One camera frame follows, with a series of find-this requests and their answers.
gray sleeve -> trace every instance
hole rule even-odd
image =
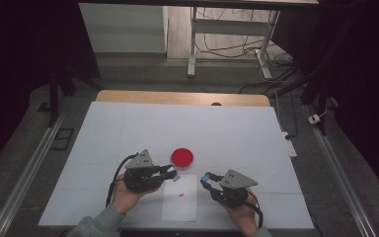
[[[119,224],[125,218],[109,204],[97,217],[84,217],[79,224],[70,231],[68,237],[114,237],[118,236]]]
[[[265,227],[262,227],[254,234],[253,237],[272,237]]]

human hand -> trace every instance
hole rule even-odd
[[[256,205],[256,197],[252,190],[247,187],[249,192],[247,202]],[[248,206],[241,205],[235,208],[230,208],[227,205],[221,204],[229,213],[233,223],[242,231],[245,236],[253,236],[258,231],[258,225],[255,221],[255,211]]]
[[[124,182],[124,174],[120,174],[117,176],[118,181],[115,182],[114,187],[114,196],[112,205],[118,211],[119,213],[126,215],[127,212],[134,208],[135,205],[137,205],[137,202],[142,198],[143,196],[153,193],[157,191],[151,190],[147,191],[141,194],[137,194],[133,191],[130,191]]]

metal bracket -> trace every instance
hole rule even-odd
[[[153,160],[150,157],[149,151],[144,149],[136,157],[134,157],[128,164],[125,165],[125,169],[137,169],[154,166]]]
[[[242,175],[239,172],[229,170],[219,184],[223,188],[235,190],[244,187],[256,186],[258,182],[247,176]]]

wrist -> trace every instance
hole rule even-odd
[[[254,236],[255,233],[260,229],[258,228],[257,224],[255,222],[245,222],[241,227],[240,227],[242,233],[247,236],[251,237]]]
[[[122,215],[126,215],[126,214],[127,214],[127,210],[126,210],[123,206],[121,206],[120,204],[118,204],[118,203],[116,203],[115,201],[113,201],[112,205],[113,205],[114,209],[115,209],[118,213],[120,213],[120,214],[122,214]]]

black curtain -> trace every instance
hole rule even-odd
[[[0,0],[0,151],[29,107],[31,91],[66,66],[100,77],[78,3]]]
[[[379,1],[367,1],[332,66],[335,118],[379,178]]]

